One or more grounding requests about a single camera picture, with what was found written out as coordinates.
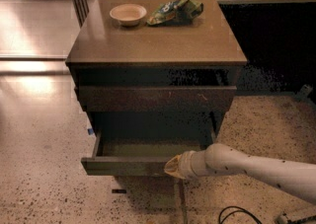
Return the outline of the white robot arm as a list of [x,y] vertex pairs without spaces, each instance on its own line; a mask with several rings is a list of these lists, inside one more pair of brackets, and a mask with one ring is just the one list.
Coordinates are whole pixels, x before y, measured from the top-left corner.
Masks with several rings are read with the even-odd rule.
[[183,180],[243,174],[316,203],[315,164],[252,156],[220,143],[173,157],[166,163],[164,172]]

